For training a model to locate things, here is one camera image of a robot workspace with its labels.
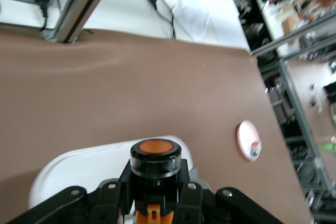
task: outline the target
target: aluminum frame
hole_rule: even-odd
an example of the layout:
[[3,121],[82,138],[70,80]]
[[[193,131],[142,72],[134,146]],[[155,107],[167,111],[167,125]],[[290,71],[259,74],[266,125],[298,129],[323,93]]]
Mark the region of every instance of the aluminum frame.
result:
[[[312,135],[312,130],[310,128],[310,125],[308,123],[307,117],[303,111],[301,102],[299,100],[299,97],[297,95],[296,89],[295,89],[295,85],[294,82],[287,70],[286,67],[286,61],[284,59],[280,59],[279,63],[278,63],[278,70],[280,75],[282,76],[285,84],[286,84],[286,91],[287,91],[287,95],[288,98],[292,104],[292,106],[295,109],[295,115],[296,115],[296,119],[298,121],[298,124],[300,126],[300,129],[302,131],[302,136],[305,139],[305,143],[307,145],[307,147],[309,148],[310,152],[311,152],[311,156],[312,159],[316,158],[320,158],[321,154],[319,151],[319,148],[316,144],[316,141],[314,139],[314,136]],[[333,188],[332,188],[332,180],[326,170],[326,167],[322,161],[322,159],[320,159],[319,162],[319,166],[316,165],[317,163],[315,163],[315,167],[316,170],[319,174],[319,178],[321,179],[321,183],[323,188],[328,192],[328,194],[331,194]]]
[[75,42],[99,2],[100,0],[67,0],[56,27],[42,31],[42,37],[53,42]]
[[263,45],[251,52],[251,56],[253,57],[258,57],[261,56],[267,52],[275,50],[277,47],[283,45],[284,43],[287,43],[289,41],[292,41],[298,37],[301,37],[302,35],[307,34],[308,32],[312,30],[317,30],[320,29],[328,24],[332,24],[336,22],[336,13],[329,13],[326,14],[325,16],[319,18],[315,22],[312,22],[308,25],[305,25],[297,30],[295,30],[292,33],[286,34],[281,38],[278,38],[276,40],[273,40],[272,42]]
[[323,61],[323,60],[330,61],[330,60],[333,60],[335,57],[336,57],[336,50],[328,52],[322,57],[318,57],[316,59],[313,59],[313,61]]
[[329,46],[331,46],[335,43],[336,43],[336,37],[333,36],[331,38],[320,41],[320,42],[318,42],[318,43],[316,43],[316,44],[314,44],[310,47],[303,48],[299,52],[295,52],[291,55],[285,56],[284,59],[286,59],[286,60],[296,59],[296,58],[299,58],[300,55],[305,54],[306,52],[312,52],[312,51],[315,51],[315,50],[322,49],[324,47],[329,47]]
[[313,213],[314,220],[316,221],[333,221],[336,222],[336,215],[330,214],[321,214],[321,213]]

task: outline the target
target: screw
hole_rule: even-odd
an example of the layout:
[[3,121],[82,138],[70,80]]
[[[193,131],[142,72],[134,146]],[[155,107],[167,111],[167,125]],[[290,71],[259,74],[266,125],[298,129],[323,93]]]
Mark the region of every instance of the screw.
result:
[[196,189],[196,185],[194,183],[189,183],[188,184],[188,188],[191,190],[195,190]]
[[79,194],[79,190],[73,190],[73,191],[71,192],[71,195],[77,195],[77,194]]
[[117,186],[116,184],[112,183],[112,184],[108,185],[107,187],[109,189],[114,189],[114,188],[116,188],[116,186]]
[[225,197],[232,197],[232,193],[229,190],[223,190],[222,193],[224,194]]

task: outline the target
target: brown mat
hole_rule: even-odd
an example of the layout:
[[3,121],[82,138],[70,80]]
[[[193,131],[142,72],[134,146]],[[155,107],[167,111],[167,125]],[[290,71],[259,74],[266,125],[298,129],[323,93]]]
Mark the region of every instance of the brown mat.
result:
[[[0,222],[25,210],[34,176],[56,156],[168,134],[186,142],[213,190],[236,187],[285,223],[311,220],[256,60],[243,50],[101,30],[52,44],[2,28],[0,87]],[[263,141],[255,162],[237,149],[243,120]]]

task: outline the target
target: black cable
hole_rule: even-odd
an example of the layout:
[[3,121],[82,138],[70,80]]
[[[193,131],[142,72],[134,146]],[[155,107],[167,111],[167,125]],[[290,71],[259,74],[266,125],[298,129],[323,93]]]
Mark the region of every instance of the black cable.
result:
[[40,31],[43,31],[47,26],[49,0],[35,0],[35,3],[38,4],[43,14],[44,24],[40,29]]
[[174,15],[170,12],[170,14],[172,15],[172,20],[170,21],[169,19],[165,18],[159,11],[158,11],[158,8],[156,6],[154,6],[154,9],[158,15],[159,18],[161,18],[162,20],[168,22],[172,29],[173,29],[173,36],[172,36],[172,39],[176,39],[176,32],[175,32],[175,27],[174,27]]
[[167,2],[165,0],[162,0],[162,2],[167,7],[167,9],[169,10],[170,15],[172,16],[172,20],[170,21],[172,29],[173,29],[173,37],[172,37],[172,39],[176,39],[176,31],[175,31],[175,25],[174,25],[174,14],[172,13],[172,9],[167,4]]
[[265,8],[265,6],[266,6],[266,3],[267,3],[267,1],[265,1],[265,3],[264,3],[264,5],[263,5],[262,9],[260,10],[260,13],[259,13],[258,18],[256,19],[256,21],[259,20],[259,18],[260,18],[260,16],[261,16],[262,12],[263,12],[263,10],[264,10],[264,8]]

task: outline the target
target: orange part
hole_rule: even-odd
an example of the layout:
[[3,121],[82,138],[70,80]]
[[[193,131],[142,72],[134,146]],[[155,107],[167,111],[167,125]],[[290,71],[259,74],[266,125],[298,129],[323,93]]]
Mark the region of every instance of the orange part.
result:
[[139,149],[142,152],[147,152],[150,154],[160,154],[171,151],[174,145],[164,139],[151,139],[143,142],[139,145]]
[[160,215],[160,204],[148,204],[148,216],[142,215],[140,212],[136,213],[136,224],[172,224],[174,213],[162,217]]

